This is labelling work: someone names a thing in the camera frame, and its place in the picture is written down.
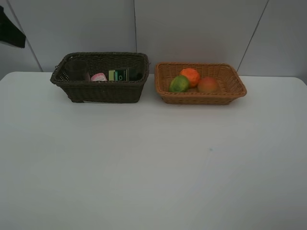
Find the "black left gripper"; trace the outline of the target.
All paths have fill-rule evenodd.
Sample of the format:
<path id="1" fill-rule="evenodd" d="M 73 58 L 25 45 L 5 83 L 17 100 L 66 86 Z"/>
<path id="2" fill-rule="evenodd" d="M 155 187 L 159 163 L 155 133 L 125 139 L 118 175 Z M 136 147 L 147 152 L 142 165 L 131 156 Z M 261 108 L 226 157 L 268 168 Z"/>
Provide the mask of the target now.
<path id="1" fill-rule="evenodd" d="M 25 48 L 26 36 L 15 26 L 0 7 L 0 42 L 17 48 Z"/>

